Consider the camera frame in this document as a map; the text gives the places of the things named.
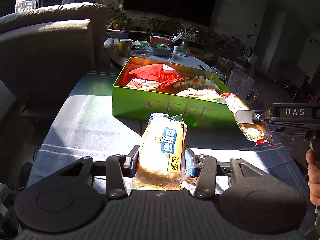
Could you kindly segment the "person's right hand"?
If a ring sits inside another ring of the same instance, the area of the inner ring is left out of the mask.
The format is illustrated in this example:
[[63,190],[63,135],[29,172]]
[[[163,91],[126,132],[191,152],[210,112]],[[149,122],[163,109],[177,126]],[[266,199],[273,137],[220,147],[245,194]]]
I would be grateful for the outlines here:
[[315,154],[312,149],[306,153],[306,161],[308,162],[309,191],[310,201],[313,205],[320,205],[320,170],[316,165]]

